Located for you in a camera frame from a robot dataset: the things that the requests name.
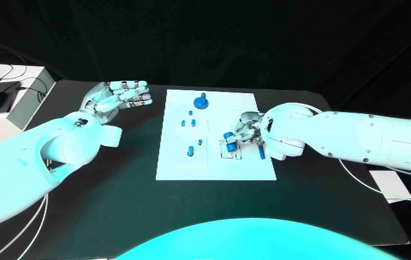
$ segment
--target black curtain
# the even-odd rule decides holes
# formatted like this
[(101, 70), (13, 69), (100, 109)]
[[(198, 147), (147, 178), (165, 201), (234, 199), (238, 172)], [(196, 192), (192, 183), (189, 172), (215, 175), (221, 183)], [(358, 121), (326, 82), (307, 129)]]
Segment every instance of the black curtain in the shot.
[(0, 47), (64, 79), (307, 90), (335, 109), (365, 109), (410, 46), (411, 0), (2, 2)]

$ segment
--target robotic arm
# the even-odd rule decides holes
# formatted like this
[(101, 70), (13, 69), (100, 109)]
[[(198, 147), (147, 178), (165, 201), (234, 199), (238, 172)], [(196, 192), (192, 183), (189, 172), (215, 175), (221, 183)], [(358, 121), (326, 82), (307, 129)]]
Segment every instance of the robotic arm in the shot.
[(300, 156), (304, 145), (325, 156), (411, 170), (411, 121), (361, 113), (322, 112), (297, 103), (266, 114), (245, 112), (227, 143), (267, 144), (278, 160)]
[[(152, 104), (146, 81), (100, 83), (79, 111), (0, 143), (0, 222), (23, 211), (97, 156), (100, 146), (117, 147), (121, 128), (105, 125), (118, 109)], [(48, 167), (54, 160), (58, 167)]]

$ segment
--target white paper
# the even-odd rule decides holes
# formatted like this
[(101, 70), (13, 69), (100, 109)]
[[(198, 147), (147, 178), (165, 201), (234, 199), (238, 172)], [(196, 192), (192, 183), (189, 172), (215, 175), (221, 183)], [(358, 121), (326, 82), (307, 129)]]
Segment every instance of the white paper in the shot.
[[(202, 91), (167, 90), (156, 179), (276, 180), (271, 158), (261, 160), (254, 144), (240, 143), (241, 160), (234, 155), (232, 159), (221, 158), (224, 133), (234, 131), (244, 112), (258, 111), (254, 94), (215, 91), (205, 94), (209, 106), (199, 110), (193, 100)], [(195, 147), (192, 157), (188, 156), (189, 146)]]
[[(371, 170), (369, 172), (375, 179), (381, 192), (403, 196), (404, 198), (411, 198), (411, 194), (395, 171)], [(384, 195), (384, 197), (390, 204), (403, 201), (403, 199), (388, 195)]]

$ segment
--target blue toy part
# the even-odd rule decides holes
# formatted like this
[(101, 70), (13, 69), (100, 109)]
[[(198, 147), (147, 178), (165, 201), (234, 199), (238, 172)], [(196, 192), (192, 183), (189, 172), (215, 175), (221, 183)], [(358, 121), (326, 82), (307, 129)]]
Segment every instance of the blue toy part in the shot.
[(202, 93), (201, 97), (195, 98), (195, 107), (201, 110), (208, 107), (208, 99), (205, 93)]
[[(234, 135), (234, 133), (229, 131), (229, 132), (227, 132), (227, 133), (224, 134), (224, 138), (227, 139), (227, 138), (231, 137), (232, 135)], [(237, 142), (229, 143), (229, 144), (227, 145), (227, 151), (228, 151), (228, 152), (235, 152), (235, 151), (237, 151)]]
[(189, 157), (192, 157), (195, 155), (195, 147), (193, 146), (189, 146), (189, 152), (186, 155), (189, 155)]
[(261, 157), (261, 159), (266, 159), (264, 149), (263, 149), (261, 145), (258, 146), (258, 150), (260, 150), (260, 157)]
[(134, 259), (398, 260), (326, 229), (270, 218), (216, 220), (178, 229), (117, 258)]

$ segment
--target black table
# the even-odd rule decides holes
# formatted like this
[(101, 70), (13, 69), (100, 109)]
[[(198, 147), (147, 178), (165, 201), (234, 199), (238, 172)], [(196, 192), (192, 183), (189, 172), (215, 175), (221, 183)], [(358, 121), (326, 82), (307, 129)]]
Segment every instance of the black table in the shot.
[[(77, 111), (94, 84), (58, 82), (29, 129)], [(371, 245), (408, 241), (384, 196), (352, 179), (336, 159), (309, 147), (302, 157), (273, 160), (277, 181), (156, 181), (169, 88), (254, 93), (261, 112), (286, 102), (330, 109), (323, 97), (306, 91), (152, 86), (153, 104), (123, 110), (111, 122), (123, 128), (118, 148), (101, 147), (94, 161), (49, 193), (48, 217), (28, 259), (117, 257), (182, 227), (240, 217), (299, 221)], [(364, 165), (346, 165), (377, 186)], [(0, 225), (0, 246), (20, 231), (38, 205)], [(6, 259), (22, 253), (36, 229), (38, 222), (2, 255)]]

